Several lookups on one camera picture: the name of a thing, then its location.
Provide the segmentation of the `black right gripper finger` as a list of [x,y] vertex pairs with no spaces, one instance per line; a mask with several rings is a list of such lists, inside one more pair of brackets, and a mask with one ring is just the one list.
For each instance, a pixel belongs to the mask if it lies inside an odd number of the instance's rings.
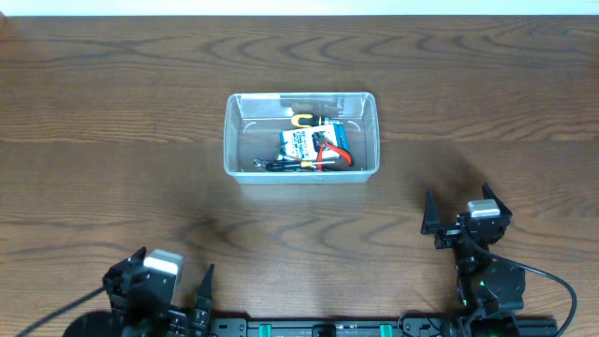
[[497,217],[512,217],[513,213],[509,210],[509,208],[496,196],[496,194],[493,192],[493,190],[491,189],[491,187],[489,186],[488,183],[483,183],[482,184],[482,193],[483,193],[483,197],[484,199],[494,199],[497,204],[499,205],[501,214]]
[[422,235],[432,235],[441,228],[439,213],[434,202],[432,191],[428,189],[425,195],[425,210],[422,219],[420,233]]

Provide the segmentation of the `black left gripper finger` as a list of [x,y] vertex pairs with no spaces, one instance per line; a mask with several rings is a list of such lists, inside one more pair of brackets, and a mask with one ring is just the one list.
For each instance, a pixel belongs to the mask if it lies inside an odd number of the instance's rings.
[[140,267],[143,263],[143,259],[146,257],[147,248],[142,246],[132,256],[125,258],[124,260],[116,263],[105,273],[102,278],[104,286],[112,286],[116,280],[121,277],[126,271],[133,270],[136,267]]
[[197,288],[195,295],[195,309],[204,312],[212,310],[212,277],[215,265],[211,264]]

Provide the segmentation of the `red black handled cutters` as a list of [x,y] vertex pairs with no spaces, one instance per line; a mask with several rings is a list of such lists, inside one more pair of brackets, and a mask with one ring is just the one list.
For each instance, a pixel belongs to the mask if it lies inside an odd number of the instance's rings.
[[315,166],[317,170],[324,171],[325,161],[334,161],[334,158],[325,158],[325,152],[335,153],[337,158],[344,160],[349,167],[353,167],[355,165],[355,161],[351,153],[345,148],[335,145],[322,132],[314,134],[313,139],[317,144],[318,150],[316,158],[317,165]]

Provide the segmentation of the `silver offset ring wrench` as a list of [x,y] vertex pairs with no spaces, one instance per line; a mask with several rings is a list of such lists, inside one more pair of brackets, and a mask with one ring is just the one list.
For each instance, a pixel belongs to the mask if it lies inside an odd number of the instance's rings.
[[266,160],[261,160],[261,159],[255,159],[255,160],[254,160],[254,165],[255,165],[257,168],[262,168],[262,169],[266,170],[266,169],[265,169],[265,166],[266,166],[266,164],[267,164],[267,163],[269,163],[269,162],[275,162],[275,161],[266,161]]

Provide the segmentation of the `black yellow slim screwdriver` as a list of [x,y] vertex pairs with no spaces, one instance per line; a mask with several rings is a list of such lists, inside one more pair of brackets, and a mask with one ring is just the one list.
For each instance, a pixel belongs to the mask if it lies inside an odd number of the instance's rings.
[[265,169],[270,172],[282,172],[331,164],[334,164],[334,161],[275,161],[267,163]]

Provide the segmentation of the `blue white small box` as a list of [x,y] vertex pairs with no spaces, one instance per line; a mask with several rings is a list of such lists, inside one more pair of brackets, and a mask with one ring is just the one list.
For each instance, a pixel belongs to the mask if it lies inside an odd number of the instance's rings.
[[300,160],[315,160],[320,150],[319,137],[346,151],[349,142],[342,125],[321,125],[282,131],[280,141],[283,153]]

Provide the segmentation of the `yellow black stubby screwdriver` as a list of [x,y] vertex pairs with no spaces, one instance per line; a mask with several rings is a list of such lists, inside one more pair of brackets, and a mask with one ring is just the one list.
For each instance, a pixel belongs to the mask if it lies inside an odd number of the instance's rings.
[[340,120],[311,113],[296,113],[291,117],[291,124],[297,128],[316,127],[321,125],[340,125]]

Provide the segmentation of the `black orange telescopic pickup tool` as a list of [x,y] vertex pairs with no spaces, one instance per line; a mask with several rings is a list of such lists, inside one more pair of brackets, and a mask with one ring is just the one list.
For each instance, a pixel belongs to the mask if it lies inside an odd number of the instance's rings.
[[[336,161],[338,159],[341,159],[341,158],[337,158],[337,156],[336,156],[335,153],[327,154],[327,152],[324,153],[324,157],[325,158],[329,157],[330,159],[334,158],[334,164],[336,163]],[[283,160],[284,161],[316,161],[316,158],[315,159],[300,159],[299,157],[293,156],[291,154],[287,154],[284,151],[284,149],[281,148],[278,151],[278,153],[274,156],[274,161],[283,161]],[[312,169],[308,168],[308,169],[302,169],[302,170],[316,170],[316,171],[320,171],[320,170],[317,170],[316,168],[312,168]]]

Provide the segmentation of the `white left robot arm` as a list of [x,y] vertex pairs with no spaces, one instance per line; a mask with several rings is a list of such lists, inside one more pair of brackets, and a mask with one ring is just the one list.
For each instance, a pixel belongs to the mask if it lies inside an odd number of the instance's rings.
[[109,268],[102,290],[110,310],[80,316],[64,332],[74,337],[176,337],[210,334],[211,265],[197,289],[192,308],[171,303],[183,273],[183,256],[140,248]]

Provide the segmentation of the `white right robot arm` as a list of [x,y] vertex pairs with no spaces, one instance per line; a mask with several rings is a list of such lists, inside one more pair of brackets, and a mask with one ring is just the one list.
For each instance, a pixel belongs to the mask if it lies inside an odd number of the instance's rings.
[[504,236],[512,213],[486,183],[482,193],[452,223],[441,221],[432,192],[425,195],[420,233],[432,235],[435,248],[453,251],[463,305],[461,312],[442,320],[443,336],[506,336],[518,331],[513,314],[524,306],[525,271],[489,251]]

